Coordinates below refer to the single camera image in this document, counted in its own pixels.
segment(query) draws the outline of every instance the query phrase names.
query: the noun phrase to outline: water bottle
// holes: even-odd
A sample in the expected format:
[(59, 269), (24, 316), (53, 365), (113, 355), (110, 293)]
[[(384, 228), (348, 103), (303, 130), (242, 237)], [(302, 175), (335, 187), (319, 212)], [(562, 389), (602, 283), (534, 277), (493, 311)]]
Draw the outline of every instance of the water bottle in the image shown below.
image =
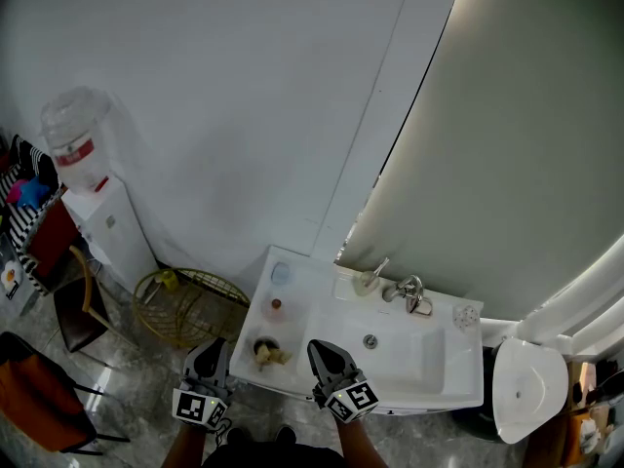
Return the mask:
[(48, 142), (60, 180), (79, 194), (98, 192), (108, 180), (101, 121), (110, 110), (106, 93), (77, 87), (48, 102), (41, 111), (42, 136)]

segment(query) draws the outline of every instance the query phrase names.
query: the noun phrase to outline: white sink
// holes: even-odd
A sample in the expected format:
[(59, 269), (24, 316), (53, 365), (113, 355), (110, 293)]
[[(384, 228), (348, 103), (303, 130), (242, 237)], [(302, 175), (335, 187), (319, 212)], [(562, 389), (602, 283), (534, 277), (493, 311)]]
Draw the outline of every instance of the white sink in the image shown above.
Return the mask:
[[(286, 263), (291, 276), (283, 286), (271, 281), (273, 268)], [(386, 303), (381, 291), (358, 297), (349, 269), (272, 247), (230, 361), (232, 375), (248, 382), (311, 400), (316, 379), (310, 369), (310, 339), (330, 341), (353, 357), (378, 392), (376, 412), (409, 413), (479, 406), (483, 402), (483, 361), (479, 324), (463, 331), (453, 323), (453, 308), (483, 304), (436, 292), (431, 317), (414, 316), (405, 301)], [(276, 314), (270, 301), (283, 305)], [(372, 334), (376, 346), (364, 344)], [(260, 368), (254, 362), (254, 342), (262, 336), (292, 352), (284, 366)]]

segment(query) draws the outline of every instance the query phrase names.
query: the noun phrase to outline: gold wire basket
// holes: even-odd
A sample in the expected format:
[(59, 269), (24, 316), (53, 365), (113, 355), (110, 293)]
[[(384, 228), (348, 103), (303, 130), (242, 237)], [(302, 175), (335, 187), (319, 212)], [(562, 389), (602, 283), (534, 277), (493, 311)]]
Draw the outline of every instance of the gold wire basket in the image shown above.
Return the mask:
[[(177, 278), (177, 286), (172, 290), (162, 283), (171, 273)], [(155, 286), (148, 293), (152, 281)], [(147, 290), (139, 299), (141, 287)], [(219, 336), (235, 344), (250, 300), (215, 274), (171, 268), (152, 272), (138, 282), (133, 307), (138, 319), (164, 340), (179, 347), (194, 347)]]

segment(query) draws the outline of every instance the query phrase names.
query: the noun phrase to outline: drain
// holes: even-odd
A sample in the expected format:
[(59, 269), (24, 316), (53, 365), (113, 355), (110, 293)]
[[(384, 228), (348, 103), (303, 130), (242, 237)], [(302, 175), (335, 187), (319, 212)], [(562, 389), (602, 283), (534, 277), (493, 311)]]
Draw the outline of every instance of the drain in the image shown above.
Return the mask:
[(373, 349), (374, 347), (377, 346), (377, 337), (374, 334), (367, 334), (364, 337), (364, 346), (369, 348), (369, 349)]

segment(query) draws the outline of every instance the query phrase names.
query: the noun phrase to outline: chrome faucet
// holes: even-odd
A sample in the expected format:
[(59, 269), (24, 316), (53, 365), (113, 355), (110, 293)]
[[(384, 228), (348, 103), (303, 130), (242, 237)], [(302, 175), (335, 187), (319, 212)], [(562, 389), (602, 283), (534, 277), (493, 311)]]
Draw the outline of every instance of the chrome faucet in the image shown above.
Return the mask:
[(412, 274), (400, 283), (395, 283), (386, 288), (381, 294), (381, 297), (388, 303), (397, 296), (405, 298), (407, 303), (406, 308), (408, 312), (412, 313), (418, 308), (418, 305), (420, 305), (424, 297), (424, 291), (425, 286), (422, 284), (422, 281), (420, 281), (420, 278)]

